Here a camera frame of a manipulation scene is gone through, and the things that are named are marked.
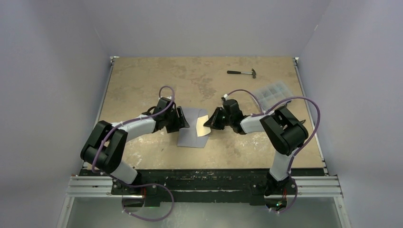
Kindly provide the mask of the cream letter paper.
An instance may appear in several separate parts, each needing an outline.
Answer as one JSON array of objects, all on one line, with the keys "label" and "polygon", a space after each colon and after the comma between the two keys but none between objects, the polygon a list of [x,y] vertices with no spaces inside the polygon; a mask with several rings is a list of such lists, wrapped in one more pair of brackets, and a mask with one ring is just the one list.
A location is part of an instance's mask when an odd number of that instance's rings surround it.
[{"label": "cream letter paper", "polygon": [[196,122],[196,134],[198,137],[203,137],[211,133],[211,128],[204,126],[208,119],[208,115],[198,117]]}]

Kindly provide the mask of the grey envelope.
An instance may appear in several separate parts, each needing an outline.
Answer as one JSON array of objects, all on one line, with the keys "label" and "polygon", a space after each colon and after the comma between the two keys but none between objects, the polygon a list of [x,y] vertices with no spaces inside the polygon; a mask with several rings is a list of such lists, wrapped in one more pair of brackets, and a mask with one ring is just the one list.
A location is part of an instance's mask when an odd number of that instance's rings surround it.
[{"label": "grey envelope", "polygon": [[179,130],[177,146],[190,147],[190,148],[204,148],[209,136],[197,136],[196,124],[199,117],[208,114],[206,109],[183,107],[184,117],[189,124],[189,128],[182,128]]}]

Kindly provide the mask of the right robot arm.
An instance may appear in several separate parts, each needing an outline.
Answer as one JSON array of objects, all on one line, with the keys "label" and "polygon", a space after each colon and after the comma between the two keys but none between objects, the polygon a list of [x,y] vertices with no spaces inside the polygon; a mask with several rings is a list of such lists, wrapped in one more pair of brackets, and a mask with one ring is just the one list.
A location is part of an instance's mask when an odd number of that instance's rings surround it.
[{"label": "right robot arm", "polygon": [[290,166],[295,152],[302,148],[308,138],[305,126],[286,108],[281,106],[272,114],[244,115],[235,99],[223,102],[203,124],[214,130],[226,126],[241,135],[265,132],[275,149],[273,164],[267,177],[264,195],[269,196],[284,190],[290,181]]}]

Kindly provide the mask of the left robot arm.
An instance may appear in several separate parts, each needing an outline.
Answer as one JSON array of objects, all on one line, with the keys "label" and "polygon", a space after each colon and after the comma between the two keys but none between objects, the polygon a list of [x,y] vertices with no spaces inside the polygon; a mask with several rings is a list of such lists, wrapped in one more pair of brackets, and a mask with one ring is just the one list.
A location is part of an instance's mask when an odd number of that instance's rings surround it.
[{"label": "left robot arm", "polygon": [[163,128],[167,133],[173,133],[188,127],[182,108],[171,98],[161,97],[156,106],[137,118],[119,123],[99,121],[84,144],[80,157],[93,168],[122,181],[129,194],[137,194],[142,187],[142,175],[122,160],[126,143]]}]

